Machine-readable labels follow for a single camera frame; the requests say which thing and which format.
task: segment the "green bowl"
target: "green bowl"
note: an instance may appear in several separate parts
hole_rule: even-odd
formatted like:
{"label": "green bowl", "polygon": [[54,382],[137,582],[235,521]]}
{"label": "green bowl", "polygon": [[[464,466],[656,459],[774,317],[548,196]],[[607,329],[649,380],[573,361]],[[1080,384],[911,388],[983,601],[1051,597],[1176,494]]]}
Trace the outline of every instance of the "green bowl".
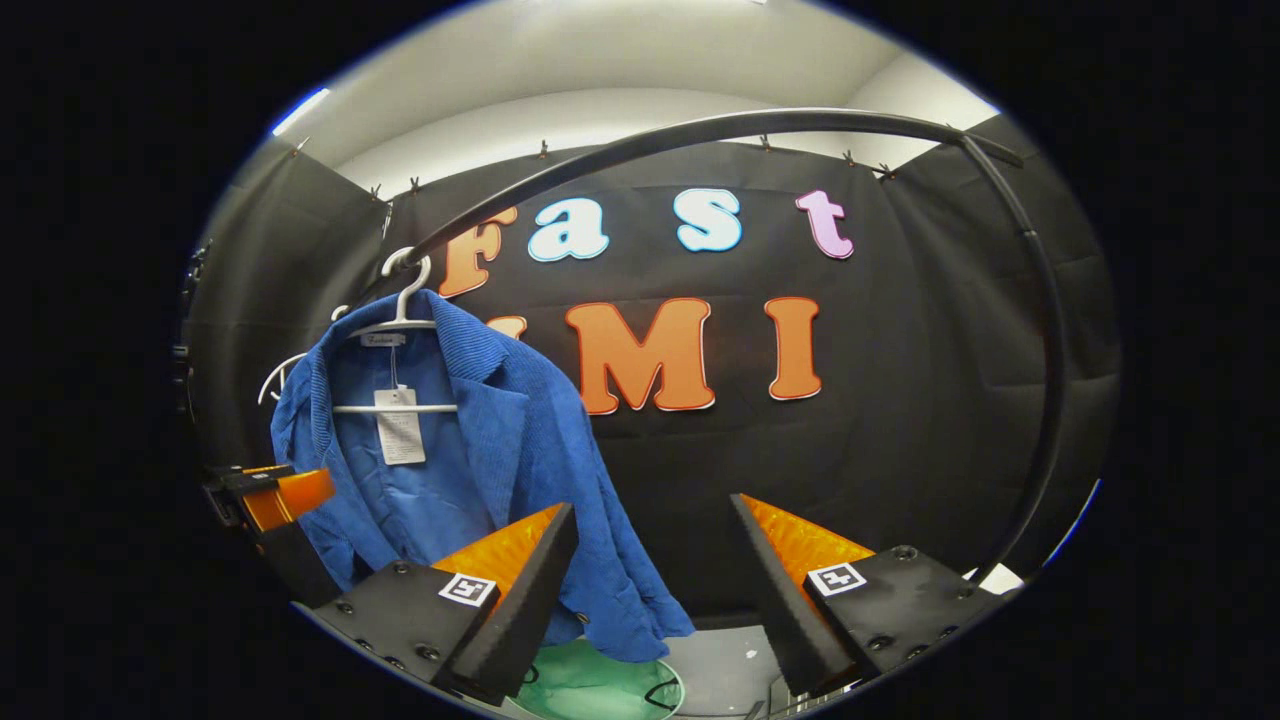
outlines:
{"label": "green bowl", "polygon": [[660,660],[620,662],[579,638],[538,651],[511,700],[543,720],[667,720],[685,701],[685,684]]}

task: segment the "jacket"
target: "jacket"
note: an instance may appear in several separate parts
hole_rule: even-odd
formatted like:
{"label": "jacket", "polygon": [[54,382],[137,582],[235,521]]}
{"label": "jacket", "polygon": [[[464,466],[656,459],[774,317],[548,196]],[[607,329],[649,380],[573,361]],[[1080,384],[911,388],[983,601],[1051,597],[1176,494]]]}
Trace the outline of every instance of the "jacket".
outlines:
{"label": "jacket", "polygon": [[[453,306],[415,292],[407,316],[435,331],[394,331],[404,345],[362,347],[346,338],[394,319],[396,296],[335,322],[285,380],[271,419],[276,461],[298,471],[328,468],[335,495],[298,518],[329,574],[346,592],[403,559],[430,565],[522,518],[571,502],[579,547],[543,644],[585,634],[603,655],[646,662],[663,638],[694,632],[622,509],[577,389],[549,360]],[[375,389],[406,384],[421,414],[426,462],[387,465],[376,418],[334,415],[334,405],[372,405]]]}

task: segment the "clothing label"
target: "clothing label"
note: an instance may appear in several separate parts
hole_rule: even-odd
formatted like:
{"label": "clothing label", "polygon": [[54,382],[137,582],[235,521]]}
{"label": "clothing label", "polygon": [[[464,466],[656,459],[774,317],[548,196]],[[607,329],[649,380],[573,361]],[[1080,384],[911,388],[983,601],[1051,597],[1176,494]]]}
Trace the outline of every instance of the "clothing label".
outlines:
{"label": "clothing label", "polygon": [[[374,391],[375,407],[397,405],[417,405],[417,393],[404,386],[396,389]],[[378,439],[383,445],[383,460],[388,465],[426,462],[426,451],[422,448],[422,428],[419,425],[417,413],[379,413],[375,416],[378,418]]]}
{"label": "clothing label", "polygon": [[397,347],[404,345],[403,333],[369,333],[360,336],[362,347]]}

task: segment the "white clothes hanger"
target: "white clothes hanger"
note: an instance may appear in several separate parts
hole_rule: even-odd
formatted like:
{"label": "white clothes hanger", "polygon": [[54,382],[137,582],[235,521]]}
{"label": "white clothes hanger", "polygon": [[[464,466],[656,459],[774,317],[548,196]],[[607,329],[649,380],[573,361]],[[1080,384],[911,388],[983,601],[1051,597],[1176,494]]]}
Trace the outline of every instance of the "white clothes hanger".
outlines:
{"label": "white clothes hanger", "polygon": [[[396,252],[392,252],[390,258],[383,263],[383,277],[392,274],[392,268],[394,268],[396,261],[407,255],[412,247],[402,247]],[[401,291],[399,297],[396,299],[396,319],[388,320],[385,323],[378,323],[369,325],[367,328],[360,328],[358,331],[347,336],[347,340],[353,337],[360,337],[362,334],[376,333],[381,331],[398,331],[398,329],[435,329],[435,320],[411,320],[406,316],[408,299],[415,292],[426,284],[426,277],[431,274],[431,259],[422,258],[419,263],[417,279],[412,284]],[[457,405],[335,405],[333,411],[337,413],[365,413],[365,414],[380,414],[380,413],[457,413]]]}
{"label": "white clothes hanger", "polygon": [[[385,263],[383,263],[383,269],[381,269],[383,277],[389,275],[390,272],[392,272],[393,263],[396,260],[398,260],[399,258],[402,258],[411,249],[404,247],[404,249],[401,249],[401,250],[397,250],[396,252],[393,252],[392,256],[388,258]],[[430,270],[431,270],[431,266],[430,266],[430,264],[428,264],[426,265],[426,273],[430,273]],[[426,282],[425,274],[420,279],[422,282]],[[351,310],[351,305],[339,305],[339,306],[334,307],[333,313],[329,314],[329,322],[330,323],[337,322],[338,318],[343,316],[348,310]],[[397,305],[397,316],[403,316],[403,302],[401,302],[401,304]],[[435,323],[431,323],[430,327],[434,328]],[[361,331],[361,333],[364,333],[364,332],[374,332],[374,331],[366,328],[365,331]],[[257,389],[257,404],[261,405],[262,401],[266,398],[266,396],[269,395],[268,393],[268,388],[271,387],[271,380],[274,380],[276,377],[280,378],[280,392],[284,392],[284,373],[285,373],[285,370],[289,366],[292,366],[294,363],[297,363],[298,360],[302,360],[306,356],[307,356],[306,352],[300,352],[298,355],[294,355],[293,357],[289,357],[284,363],[280,363],[279,365],[276,365],[275,369],[273,369],[266,375],[266,379],[262,380],[262,387],[260,387]],[[276,401],[280,400],[280,393],[275,392],[274,389],[270,391],[270,396],[271,396],[271,400],[276,400]]]}
{"label": "white clothes hanger", "polygon": [[[351,305],[339,305],[339,306],[334,307],[333,313],[330,313],[330,314],[329,314],[329,322],[334,322],[334,320],[337,320],[338,318],[340,318],[340,316],[342,316],[342,314],[343,314],[343,313],[346,313],[346,311],[347,311],[347,310],[349,310],[349,309],[351,309]],[[287,370],[287,369],[288,369],[288,368],[289,368],[291,365],[293,365],[293,364],[294,364],[294,363],[297,363],[298,360],[302,360],[302,359],[303,359],[303,357],[306,357],[306,356],[307,356],[307,354],[306,354],[306,352],[300,352],[300,354],[294,355],[293,357],[289,357],[289,359],[288,359],[288,360],[285,360],[284,363],[280,363],[279,365],[276,365],[276,366],[275,366],[275,369],[274,369],[274,370],[271,370],[271,372],[270,372],[270,373],[269,373],[269,374],[266,375],[266,379],[265,379],[265,380],[262,380],[262,387],[257,388],[257,404],[259,404],[259,405],[261,405],[261,404],[262,404],[262,400],[264,400],[264,398],[266,397],[266,395],[268,395],[268,391],[266,391],[266,388],[269,388],[269,387],[271,386],[271,380],[274,380],[274,379],[276,378],[276,375],[279,375],[279,378],[280,378],[280,392],[284,392],[284,372],[285,372],[285,370]],[[279,392],[275,392],[275,391],[273,389],[273,391],[270,392],[270,395],[271,395],[271,400],[280,400],[280,393],[279,393]]]}

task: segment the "orange gripper pad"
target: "orange gripper pad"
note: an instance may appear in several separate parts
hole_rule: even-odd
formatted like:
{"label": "orange gripper pad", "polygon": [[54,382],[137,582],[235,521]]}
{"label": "orange gripper pad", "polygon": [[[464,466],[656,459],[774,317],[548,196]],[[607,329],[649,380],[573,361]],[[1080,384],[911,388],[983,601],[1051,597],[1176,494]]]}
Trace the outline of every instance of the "orange gripper pad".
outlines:
{"label": "orange gripper pad", "polygon": [[[246,470],[253,473],[261,470]],[[244,496],[244,507],[260,532],[273,530],[297,520],[298,515],[315,510],[333,497],[333,478],[321,468],[310,473],[288,475],[276,480],[276,487]]]}
{"label": "orange gripper pad", "polygon": [[764,530],[764,536],[769,538],[769,544],[773,546],[773,552],[782,561],[787,577],[796,584],[800,594],[809,601],[815,612],[818,609],[804,589],[804,580],[810,570],[829,568],[841,562],[854,562],[876,555],[856,542],[845,539],[786,510],[745,495],[742,496],[742,501],[751,510],[751,515],[755,516],[755,521]]}
{"label": "orange gripper pad", "polygon": [[534,548],[543,539],[543,533],[562,505],[564,503],[553,505],[541,512],[535,512],[524,520],[495,530],[442,559],[431,568],[447,573],[475,575],[498,583],[502,594],[493,607],[497,610],[511,592],[511,585],[516,583],[516,578],[525,569],[525,564],[529,562]]}

